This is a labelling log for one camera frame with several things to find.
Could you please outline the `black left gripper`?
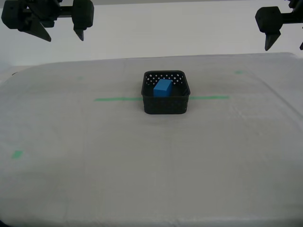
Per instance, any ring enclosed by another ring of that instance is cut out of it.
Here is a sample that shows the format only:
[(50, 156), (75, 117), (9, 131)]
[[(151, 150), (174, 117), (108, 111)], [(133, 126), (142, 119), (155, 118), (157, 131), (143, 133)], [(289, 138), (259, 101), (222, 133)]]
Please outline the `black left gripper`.
[(93, 26), (93, 2), (74, 0), (73, 6), (61, 6), (61, 2), (62, 0), (6, 0), (1, 20), (9, 29), (51, 42), (45, 27), (54, 27), (59, 17), (72, 16), (73, 30), (84, 41), (84, 31)]

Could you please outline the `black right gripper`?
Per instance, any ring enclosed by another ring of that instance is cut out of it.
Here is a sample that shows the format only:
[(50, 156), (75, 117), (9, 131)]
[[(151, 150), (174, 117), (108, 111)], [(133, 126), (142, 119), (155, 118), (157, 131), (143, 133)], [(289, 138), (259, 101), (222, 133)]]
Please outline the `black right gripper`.
[(303, 0), (289, 0), (290, 13), (281, 13), (279, 7), (261, 7), (255, 15), (260, 32), (266, 35), (265, 51), (268, 51), (280, 37), (283, 24), (303, 22)]

